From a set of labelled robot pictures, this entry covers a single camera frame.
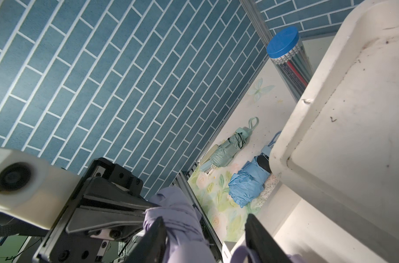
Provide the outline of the green umbrella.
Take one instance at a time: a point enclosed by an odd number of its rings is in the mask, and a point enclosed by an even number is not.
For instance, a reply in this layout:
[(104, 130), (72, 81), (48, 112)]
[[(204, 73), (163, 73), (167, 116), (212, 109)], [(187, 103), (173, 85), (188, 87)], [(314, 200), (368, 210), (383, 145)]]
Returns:
[(209, 174), (210, 171), (216, 168), (228, 166), (234, 156), (245, 147), (258, 124), (259, 119), (253, 117), (248, 121), (248, 127), (239, 127), (220, 145), (214, 145), (201, 159), (199, 163), (200, 170)]

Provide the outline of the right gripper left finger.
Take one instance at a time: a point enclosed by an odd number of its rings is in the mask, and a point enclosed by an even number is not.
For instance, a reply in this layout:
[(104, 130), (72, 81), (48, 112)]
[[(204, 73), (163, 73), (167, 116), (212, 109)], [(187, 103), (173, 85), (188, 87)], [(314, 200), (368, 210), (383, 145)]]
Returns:
[(126, 257), (124, 263), (162, 263), (166, 251), (167, 231), (162, 217), (158, 217), (145, 235)]

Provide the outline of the blue umbrella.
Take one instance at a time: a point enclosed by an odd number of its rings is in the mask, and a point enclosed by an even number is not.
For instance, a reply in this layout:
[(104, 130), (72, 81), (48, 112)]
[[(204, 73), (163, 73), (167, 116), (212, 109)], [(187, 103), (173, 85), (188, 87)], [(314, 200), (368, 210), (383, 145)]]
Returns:
[(269, 157), (281, 134), (275, 134), (270, 143), (261, 149), (261, 154), (255, 156), (235, 174), (228, 183), (229, 195), (241, 208), (249, 204), (264, 191), (264, 184), (272, 174)]

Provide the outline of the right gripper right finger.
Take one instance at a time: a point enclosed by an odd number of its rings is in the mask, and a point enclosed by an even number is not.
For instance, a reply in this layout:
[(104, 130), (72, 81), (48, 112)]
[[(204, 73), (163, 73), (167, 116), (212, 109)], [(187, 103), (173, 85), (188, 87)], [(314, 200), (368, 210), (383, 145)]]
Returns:
[(248, 215), (245, 224), (245, 244), (257, 252), (262, 263), (288, 263), (284, 251), (253, 214)]

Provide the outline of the purple umbrella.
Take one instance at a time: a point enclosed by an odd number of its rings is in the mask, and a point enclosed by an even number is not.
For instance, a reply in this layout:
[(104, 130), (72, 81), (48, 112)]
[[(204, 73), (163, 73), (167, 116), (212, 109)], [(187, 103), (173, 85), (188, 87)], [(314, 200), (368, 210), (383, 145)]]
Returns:
[[(305, 263), (304, 259), (299, 254), (286, 255), (289, 263)], [(238, 247), (234, 253), (232, 254), (231, 263), (243, 263), (246, 259), (251, 259), (252, 263), (262, 263), (262, 260), (259, 259), (258, 254), (253, 249), (250, 249), (246, 246)]]
[(157, 206), (145, 211), (143, 229), (148, 231), (157, 218), (163, 218), (167, 233), (164, 263), (216, 262), (197, 213), (180, 188), (163, 188), (148, 201)]

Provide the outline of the white drawer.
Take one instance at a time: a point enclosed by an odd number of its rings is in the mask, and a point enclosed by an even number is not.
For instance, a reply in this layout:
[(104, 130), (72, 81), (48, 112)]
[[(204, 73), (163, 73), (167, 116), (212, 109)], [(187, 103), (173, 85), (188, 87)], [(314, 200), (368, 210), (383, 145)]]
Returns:
[(299, 254), (307, 263), (399, 263), (395, 241), (379, 241), (369, 248), (368, 242), (378, 238), (375, 232), (357, 239), (362, 230), (355, 219), (347, 221), (354, 229), (346, 231), (281, 182), (264, 202), (258, 220), (284, 252)]

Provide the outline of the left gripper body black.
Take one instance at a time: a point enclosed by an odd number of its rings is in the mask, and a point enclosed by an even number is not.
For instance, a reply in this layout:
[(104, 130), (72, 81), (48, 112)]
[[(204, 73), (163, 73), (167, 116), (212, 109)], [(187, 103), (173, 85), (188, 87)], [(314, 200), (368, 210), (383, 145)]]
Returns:
[(35, 263), (100, 263), (111, 241), (126, 242), (142, 230), (143, 182), (105, 158), (92, 161), (52, 229), (33, 256)]

